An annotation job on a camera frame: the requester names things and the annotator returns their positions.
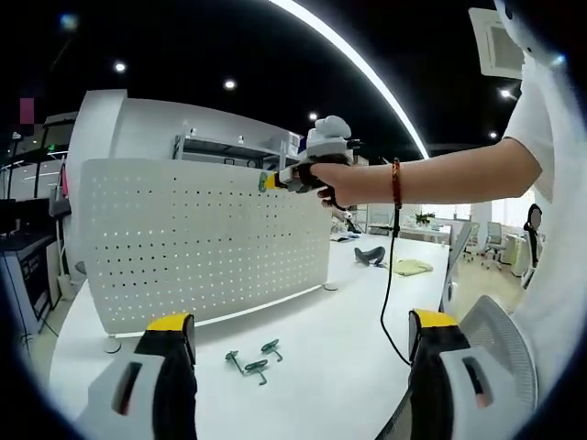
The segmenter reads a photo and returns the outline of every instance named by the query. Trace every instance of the white shirt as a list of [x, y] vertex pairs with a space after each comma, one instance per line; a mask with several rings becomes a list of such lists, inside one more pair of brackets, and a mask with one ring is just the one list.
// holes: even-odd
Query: white shirt
[[513, 319], [530, 343], [542, 401], [574, 352], [587, 315], [587, 136], [572, 93], [557, 86], [560, 72], [526, 56], [523, 75], [504, 135], [540, 164], [536, 187], [552, 200], [552, 214], [540, 264]]

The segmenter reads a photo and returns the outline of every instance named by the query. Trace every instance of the hand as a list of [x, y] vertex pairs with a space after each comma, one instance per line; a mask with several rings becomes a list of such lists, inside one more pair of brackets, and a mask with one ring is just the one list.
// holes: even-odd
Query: hand
[[[355, 204], [382, 203], [391, 197], [391, 176], [387, 167], [349, 167], [335, 163], [317, 163], [310, 172], [334, 188], [337, 204], [348, 207]], [[328, 190], [318, 192], [322, 205], [332, 206]]]

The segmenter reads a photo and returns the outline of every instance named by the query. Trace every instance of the black cord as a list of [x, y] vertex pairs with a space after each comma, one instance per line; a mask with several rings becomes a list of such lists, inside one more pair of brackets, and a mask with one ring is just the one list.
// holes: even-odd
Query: black cord
[[59, 337], [59, 333], [57, 333], [55, 330], [53, 330], [53, 327], [51, 327], [49, 325], [49, 323], [47, 322], [47, 320], [45, 318], [43, 318], [42, 316], [40, 317], [40, 319], [43, 321], [43, 323], [45, 323], [45, 325], [47, 326], [47, 328], [49, 328], [49, 330], [57, 337]]
[[3, 258], [4, 264], [6, 266], [6, 273], [8, 274], [8, 277], [10, 277], [10, 282], [12, 283], [12, 291], [15, 293], [15, 298], [17, 299], [18, 313], [20, 314], [20, 322], [22, 323], [22, 328], [25, 331], [25, 346], [27, 347], [28, 357], [30, 358], [30, 346], [28, 346], [28, 335], [30, 335], [30, 333], [27, 331], [27, 325], [25, 324], [25, 316], [22, 314], [22, 309], [20, 308], [20, 301], [18, 300], [17, 287], [15, 286], [15, 281], [12, 279], [10, 267], [8, 266], [8, 262], [6, 261], [6, 255], [3, 255]]
[[389, 340], [390, 344], [392, 345], [393, 349], [395, 350], [395, 353], [397, 353], [397, 356], [399, 356], [399, 358], [405, 363], [405, 365], [407, 365], [408, 367], [412, 367], [412, 365], [407, 361], [407, 359], [404, 357], [404, 355], [402, 355], [402, 353], [400, 353], [400, 350], [395, 345], [392, 337], [390, 336], [389, 332], [387, 331], [387, 328], [385, 327], [385, 322], [383, 321], [383, 317], [385, 316], [385, 309], [387, 308], [387, 302], [389, 300], [389, 290], [392, 287], [393, 246], [395, 245], [395, 239], [397, 238], [397, 236], [399, 235], [399, 232], [400, 232], [400, 220], [399, 220], [400, 209], [397, 205], [395, 206], [395, 213], [394, 213], [393, 217], [394, 217], [394, 219], [393, 219], [392, 244], [390, 246], [390, 259], [389, 259], [389, 277], [387, 279], [387, 290], [385, 291], [385, 301], [383, 302], [382, 316], [380, 318], [380, 322], [382, 324], [383, 332], [387, 336], [387, 339]]

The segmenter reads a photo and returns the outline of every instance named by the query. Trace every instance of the black ceiling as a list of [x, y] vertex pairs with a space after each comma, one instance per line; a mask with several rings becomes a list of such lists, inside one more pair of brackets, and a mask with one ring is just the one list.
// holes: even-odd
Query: black ceiling
[[[513, 102], [497, 89], [510, 82], [481, 76], [468, 15], [469, 7], [493, 7], [491, 0], [298, 3], [380, 74], [431, 155], [484, 145], [490, 131], [503, 132]], [[62, 13], [79, 15], [73, 34], [60, 30]], [[298, 133], [310, 128], [309, 112], [335, 114], [366, 141], [365, 155], [418, 158], [362, 74], [266, 0], [103, 0], [23, 14], [36, 45], [25, 60], [25, 84], [45, 96], [39, 107], [46, 115], [77, 110], [88, 89], [127, 88], [132, 97], [213, 107]], [[113, 71], [116, 60], [127, 64], [122, 75]], [[223, 89], [226, 78], [237, 90]]]

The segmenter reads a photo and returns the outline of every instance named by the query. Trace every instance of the led light strip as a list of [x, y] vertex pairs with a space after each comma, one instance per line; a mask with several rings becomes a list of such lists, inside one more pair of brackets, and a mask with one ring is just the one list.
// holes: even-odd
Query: led light strip
[[269, 2], [279, 6], [284, 11], [289, 12], [293, 16], [299, 18], [304, 23], [306, 23], [309, 27], [313, 30], [318, 32], [322, 37], [330, 41], [338, 50], [340, 50], [352, 63], [359, 68], [361, 72], [371, 81], [371, 83], [375, 86], [375, 88], [382, 94], [383, 99], [387, 101], [387, 104], [394, 110], [397, 114], [397, 117], [400, 118], [402, 124], [404, 124], [405, 129], [409, 133], [410, 137], [414, 141], [415, 145], [420, 150], [420, 154], [424, 159], [430, 159], [428, 156], [428, 152], [424, 147], [424, 143], [420, 136], [418, 136], [417, 132], [415, 131], [415, 127], [407, 117], [404, 109], [400, 106], [400, 104], [395, 99], [395, 96], [389, 91], [389, 89], [385, 86], [382, 79], [377, 76], [377, 73], [373, 70], [373, 68], [367, 64], [359, 53], [354, 50], [347, 41], [345, 41], [339, 34], [337, 34], [329, 25], [323, 22], [320, 18], [312, 14], [310, 11], [305, 9], [304, 7], [298, 5], [293, 0], [268, 0]]

